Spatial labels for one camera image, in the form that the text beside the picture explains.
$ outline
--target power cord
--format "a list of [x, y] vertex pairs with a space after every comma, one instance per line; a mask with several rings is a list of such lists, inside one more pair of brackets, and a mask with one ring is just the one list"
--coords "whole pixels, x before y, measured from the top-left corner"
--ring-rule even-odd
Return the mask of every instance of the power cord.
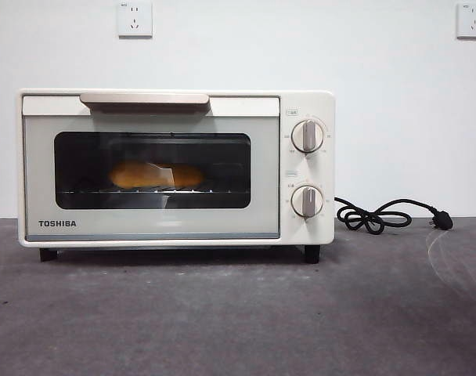
[[[365, 226], [369, 233], [373, 235], [380, 235], [386, 226], [407, 227], [410, 223], [412, 223], [412, 217], [410, 217], [410, 215], [404, 213], [403, 211], [384, 211], [384, 209], [395, 204], [412, 204], [426, 208], [431, 212], [431, 214], [433, 214], [432, 224], [435, 225], [435, 228], [442, 230], [450, 230], [453, 228], [453, 222], [449, 213], [446, 211], [438, 211], [436, 208], [433, 208], [430, 205], [415, 200], [409, 200], [408, 198], [400, 198], [398, 200], [389, 201], [376, 211], [367, 211], [365, 209], [359, 208], [351, 202], [343, 200], [339, 197], [335, 197], [335, 201], [344, 204], [344, 206], [337, 211], [337, 219], [343, 222], [350, 230], [357, 230], [360, 227]], [[382, 216], [386, 215], [398, 216], [404, 218], [405, 220], [403, 222], [389, 222], [381, 218]]]

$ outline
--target white toaster oven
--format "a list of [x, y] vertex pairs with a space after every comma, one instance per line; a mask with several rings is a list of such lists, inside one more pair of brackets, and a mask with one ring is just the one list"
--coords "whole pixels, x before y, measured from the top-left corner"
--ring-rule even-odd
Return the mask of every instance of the white toaster oven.
[[334, 238], [323, 91], [23, 90], [19, 239], [41, 249]]

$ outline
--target bread roll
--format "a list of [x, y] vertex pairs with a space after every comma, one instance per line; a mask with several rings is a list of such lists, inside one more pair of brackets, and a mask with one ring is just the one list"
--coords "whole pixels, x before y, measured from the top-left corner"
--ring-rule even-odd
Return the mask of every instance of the bread roll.
[[110, 171], [109, 177], [120, 188], [197, 186], [204, 180], [201, 171], [188, 164], [153, 164], [123, 161]]

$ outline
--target oven door handle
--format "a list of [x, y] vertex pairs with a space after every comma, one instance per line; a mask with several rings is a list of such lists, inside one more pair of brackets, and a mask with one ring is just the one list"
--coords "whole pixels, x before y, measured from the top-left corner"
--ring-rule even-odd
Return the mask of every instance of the oven door handle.
[[207, 94], [84, 92], [80, 101], [108, 114], [195, 114], [210, 110]]

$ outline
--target control panel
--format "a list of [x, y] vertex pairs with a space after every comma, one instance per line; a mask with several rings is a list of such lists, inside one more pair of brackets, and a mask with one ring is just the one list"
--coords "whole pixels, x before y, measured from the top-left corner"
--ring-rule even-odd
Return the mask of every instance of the control panel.
[[334, 238], [334, 98], [328, 92], [283, 96], [281, 236], [292, 244]]

